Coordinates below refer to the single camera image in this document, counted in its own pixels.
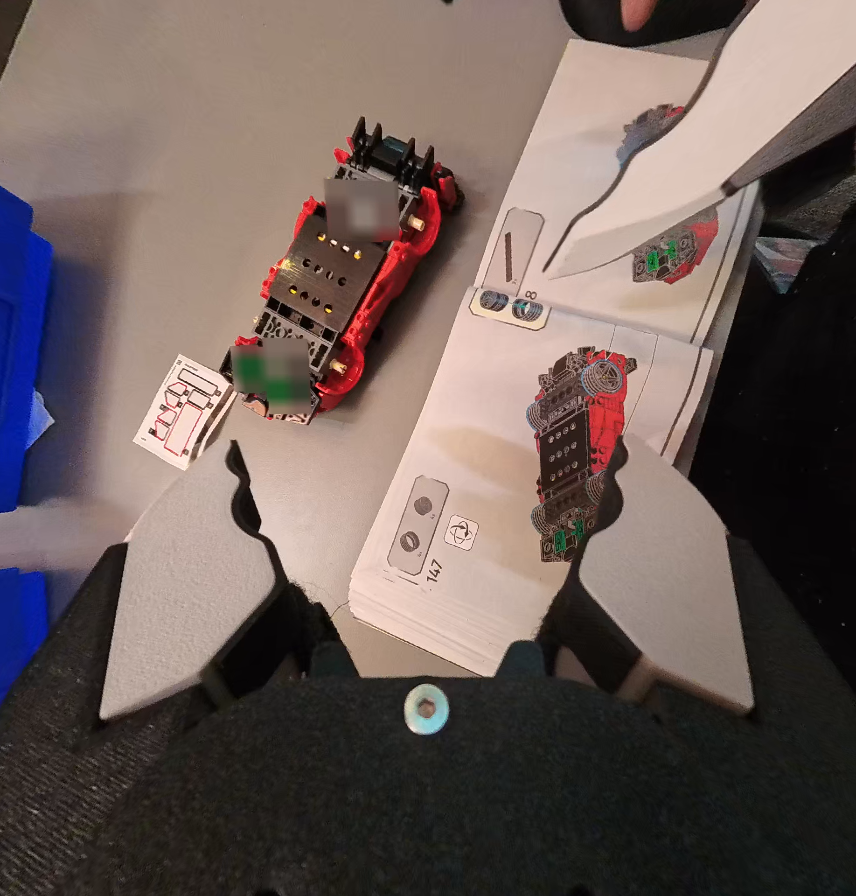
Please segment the dark cloth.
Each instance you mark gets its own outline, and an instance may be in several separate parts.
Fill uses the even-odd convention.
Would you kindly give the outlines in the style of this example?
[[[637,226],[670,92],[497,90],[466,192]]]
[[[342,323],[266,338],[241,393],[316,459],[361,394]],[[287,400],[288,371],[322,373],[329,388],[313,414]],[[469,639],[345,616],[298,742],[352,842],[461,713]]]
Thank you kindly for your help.
[[[690,478],[856,697],[856,130],[762,193],[761,236],[813,246],[784,292],[752,258]]]

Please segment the red and black lego car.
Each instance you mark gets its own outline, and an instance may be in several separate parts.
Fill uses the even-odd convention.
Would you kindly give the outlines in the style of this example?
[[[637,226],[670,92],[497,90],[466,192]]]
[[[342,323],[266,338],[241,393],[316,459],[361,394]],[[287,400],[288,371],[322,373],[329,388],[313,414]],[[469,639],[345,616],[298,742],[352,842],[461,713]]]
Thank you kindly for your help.
[[[416,144],[384,134],[380,123],[369,130],[360,117],[346,147],[334,149],[327,185],[395,189],[393,235],[370,242],[341,238],[329,222],[327,199],[310,196],[302,205],[285,255],[262,282],[264,305],[251,335],[236,338],[220,367],[243,407],[261,418],[308,425],[354,390],[383,316],[433,250],[444,219],[461,209],[465,195],[454,172],[431,145],[420,152]],[[308,350],[309,403],[293,412],[267,397],[264,387],[244,386],[232,353],[296,341]]]

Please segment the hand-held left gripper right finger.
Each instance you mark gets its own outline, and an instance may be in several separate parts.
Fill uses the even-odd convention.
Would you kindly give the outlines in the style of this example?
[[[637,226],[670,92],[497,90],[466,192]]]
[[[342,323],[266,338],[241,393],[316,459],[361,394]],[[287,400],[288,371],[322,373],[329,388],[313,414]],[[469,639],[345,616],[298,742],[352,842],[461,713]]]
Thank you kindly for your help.
[[[619,438],[595,528],[538,632],[549,672],[622,700],[668,686],[738,715],[755,706],[727,531],[646,442]]]

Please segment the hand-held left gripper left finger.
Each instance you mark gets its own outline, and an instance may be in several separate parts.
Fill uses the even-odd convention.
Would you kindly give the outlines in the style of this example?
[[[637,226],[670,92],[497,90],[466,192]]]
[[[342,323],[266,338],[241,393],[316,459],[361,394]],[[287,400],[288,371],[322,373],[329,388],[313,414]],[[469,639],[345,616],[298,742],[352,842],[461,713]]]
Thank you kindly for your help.
[[[125,544],[102,721],[200,685],[232,636],[287,586],[261,524],[236,440],[218,440],[144,511]]]

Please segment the lego instruction booklet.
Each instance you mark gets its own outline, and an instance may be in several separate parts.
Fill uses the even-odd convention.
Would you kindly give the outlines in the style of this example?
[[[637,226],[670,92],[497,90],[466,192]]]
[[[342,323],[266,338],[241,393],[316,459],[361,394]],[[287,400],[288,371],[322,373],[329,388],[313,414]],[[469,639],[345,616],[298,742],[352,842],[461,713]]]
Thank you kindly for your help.
[[[569,42],[356,563],[360,621],[489,676],[594,529],[615,438],[676,460],[757,189],[588,273],[543,264],[615,180],[637,118],[679,111],[705,67]]]

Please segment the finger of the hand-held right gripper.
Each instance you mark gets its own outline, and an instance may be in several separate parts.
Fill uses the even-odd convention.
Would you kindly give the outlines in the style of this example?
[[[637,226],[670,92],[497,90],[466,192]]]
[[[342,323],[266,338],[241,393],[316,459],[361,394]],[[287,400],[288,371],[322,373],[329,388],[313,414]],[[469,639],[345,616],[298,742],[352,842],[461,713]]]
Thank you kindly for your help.
[[[760,1],[727,30],[683,116],[625,161],[544,265],[631,253],[856,127],[856,1]]]

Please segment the white sticker sheet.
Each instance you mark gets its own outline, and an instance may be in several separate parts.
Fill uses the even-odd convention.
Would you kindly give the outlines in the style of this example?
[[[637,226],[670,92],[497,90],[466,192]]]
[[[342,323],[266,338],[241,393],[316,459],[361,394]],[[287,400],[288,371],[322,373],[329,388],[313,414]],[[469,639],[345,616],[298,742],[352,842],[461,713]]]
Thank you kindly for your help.
[[[177,355],[132,442],[176,469],[187,470],[235,398],[225,376]]]

